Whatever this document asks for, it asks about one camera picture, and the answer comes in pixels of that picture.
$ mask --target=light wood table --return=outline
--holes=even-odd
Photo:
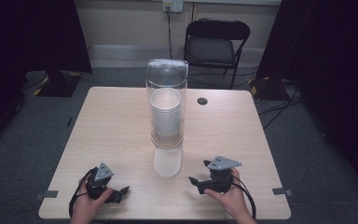
[[[208,104],[199,105],[200,97]],[[173,177],[153,169],[150,129],[145,88],[91,88],[48,188],[59,192],[57,198],[45,198],[39,216],[68,219],[78,180],[103,161],[115,173],[108,186],[130,191],[120,204],[104,204],[98,219],[231,219],[188,180],[210,179],[203,161],[218,155],[242,163],[237,169],[255,200],[257,219],[291,216],[285,195],[272,192],[282,183],[248,91],[187,89],[182,168]]]

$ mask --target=chair seat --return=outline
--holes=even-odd
[[[187,61],[192,63],[234,66],[234,48],[231,40],[191,36],[188,39]]]

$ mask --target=transparent cylinder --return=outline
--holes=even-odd
[[[183,141],[188,64],[153,59],[146,72],[151,138],[156,147],[177,147]]]

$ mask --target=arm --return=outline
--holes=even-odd
[[[110,197],[112,192],[113,189],[107,189],[97,200],[92,200],[87,193],[86,183],[83,182],[78,193],[78,195],[81,196],[76,199],[74,205],[74,213],[72,214],[71,224],[91,223],[97,215],[101,205],[103,205],[103,203]]]
[[[237,178],[234,178],[234,183],[240,184],[240,173],[235,168],[231,168],[232,174]],[[243,192],[237,187],[231,186],[231,189],[225,194],[221,194],[211,189],[206,189],[205,194],[211,198],[217,200],[225,208],[238,224],[255,224],[255,220],[252,219],[249,213],[245,200],[243,198]]]

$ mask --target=person's left hand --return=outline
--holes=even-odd
[[[97,215],[98,210],[100,210],[101,205],[103,205],[103,203],[110,197],[113,192],[113,189],[109,188],[104,191],[97,200],[93,200],[87,193],[85,182],[83,182],[78,192],[78,195],[81,196],[79,196],[75,201],[71,224],[91,223],[91,221]]]

